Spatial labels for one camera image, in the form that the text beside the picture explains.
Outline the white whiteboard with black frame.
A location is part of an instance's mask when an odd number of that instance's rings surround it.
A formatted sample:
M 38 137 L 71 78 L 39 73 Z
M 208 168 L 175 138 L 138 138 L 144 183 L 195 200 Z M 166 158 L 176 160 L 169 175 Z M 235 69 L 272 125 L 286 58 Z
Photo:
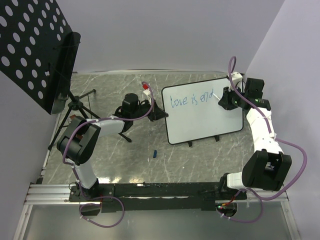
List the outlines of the white whiteboard with black frame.
M 225 110 L 218 105 L 225 78 L 164 87 L 161 91 L 168 143 L 171 145 L 241 131 L 244 126 L 240 108 Z

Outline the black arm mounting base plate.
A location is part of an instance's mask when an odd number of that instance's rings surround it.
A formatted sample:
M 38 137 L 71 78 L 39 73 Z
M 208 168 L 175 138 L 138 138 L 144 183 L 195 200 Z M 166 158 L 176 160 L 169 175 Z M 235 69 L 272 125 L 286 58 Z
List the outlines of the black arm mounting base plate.
M 215 211 L 216 203 L 246 200 L 247 194 L 222 187 L 219 182 L 172 183 L 100 183 L 99 196 L 86 199 L 77 186 L 72 186 L 69 201 L 102 204 L 103 213 L 121 211 L 200 209 Z

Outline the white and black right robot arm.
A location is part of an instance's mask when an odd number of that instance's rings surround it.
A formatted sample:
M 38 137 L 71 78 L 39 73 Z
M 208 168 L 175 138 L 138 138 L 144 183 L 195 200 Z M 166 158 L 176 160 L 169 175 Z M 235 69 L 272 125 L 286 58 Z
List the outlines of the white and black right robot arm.
M 250 78 L 242 90 L 239 84 L 243 78 L 232 76 L 230 86 L 224 87 L 218 105 L 224 110 L 242 109 L 249 123 L 254 153 L 242 171 L 226 173 L 218 187 L 223 199 L 230 199 L 236 190 L 257 188 L 265 191 L 279 191 L 292 165 L 292 159 L 284 154 L 272 125 L 270 102 L 263 99 L 265 82 Z

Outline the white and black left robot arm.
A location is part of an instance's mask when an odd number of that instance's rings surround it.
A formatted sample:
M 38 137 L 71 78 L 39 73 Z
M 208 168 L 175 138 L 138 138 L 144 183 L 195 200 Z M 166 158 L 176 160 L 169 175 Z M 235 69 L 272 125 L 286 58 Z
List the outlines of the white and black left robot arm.
M 99 180 L 94 174 L 90 158 L 100 137 L 122 134 L 134 121 L 147 117 L 151 122 L 167 118 L 154 98 L 140 101 L 135 93 L 125 95 L 121 106 L 106 118 L 88 119 L 75 116 L 57 142 L 62 162 L 71 166 L 76 186 L 87 201 L 99 196 Z

